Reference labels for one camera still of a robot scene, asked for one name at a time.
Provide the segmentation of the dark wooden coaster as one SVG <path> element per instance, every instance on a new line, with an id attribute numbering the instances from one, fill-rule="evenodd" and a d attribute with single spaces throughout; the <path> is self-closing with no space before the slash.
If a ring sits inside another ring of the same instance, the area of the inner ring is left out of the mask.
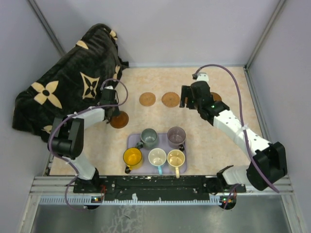
<path id="1" fill-rule="evenodd" d="M 222 98 L 219 94 L 217 94 L 215 92 L 211 92 L 211 95 L 212 95 L 214 101 L 222 101 Z"/>
<path id="2" fill-rule="evenodd" d="M 126 112 L 120 111 L 118 116 L 113 116 L 110 120 L 110 125 L 115 129 L 124 128 L 129 122 L 129 116 Z"/>

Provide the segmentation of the light woven rattan coaster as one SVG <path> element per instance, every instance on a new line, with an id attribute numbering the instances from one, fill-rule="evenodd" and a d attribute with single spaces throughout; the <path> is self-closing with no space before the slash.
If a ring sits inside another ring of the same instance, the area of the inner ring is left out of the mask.
<path id="1" fill-rule="evenodd" d="M 139 97 L 139 102 L 142 106 L 149 107 L 152 106 L 156 101 L 156 96 L 154 93 L 145 92 Z"/>

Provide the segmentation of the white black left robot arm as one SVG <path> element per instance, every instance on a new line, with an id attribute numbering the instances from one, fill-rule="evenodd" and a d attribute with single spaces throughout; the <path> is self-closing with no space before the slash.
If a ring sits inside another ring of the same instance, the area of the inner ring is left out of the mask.
<path id="1" fill-rule="evenodd" d="M 119 114 L 117 91 L 108 86 L 101 90 L 98 106 L 90 106 L 66 117 L 54 118 L 48 150 L 72 166 L 76 172 L 75 181 L 92 193 L 100 189 L 101 180 L 97 168 L 89 162 L 83 152 L 85 129 Z"/>

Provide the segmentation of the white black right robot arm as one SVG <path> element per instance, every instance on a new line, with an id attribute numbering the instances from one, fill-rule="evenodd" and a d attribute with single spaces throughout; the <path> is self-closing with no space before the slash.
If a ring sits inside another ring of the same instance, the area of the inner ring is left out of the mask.
<path id="1" fill-rule="evenodd" d="M 250 184 L 259 191 L 267 187 L 277 192 L 274 183 L 287 175 L 285 147 L 254 133 L 222 101 L 215 101 L 205 81 L 181 87 L 180 107 L 195 109 L 203 120 L 225 133 L 250 159 L 248 166 L 228 166 L 221 170 L 218 188 L 228 192 L 235 184 Z"/>

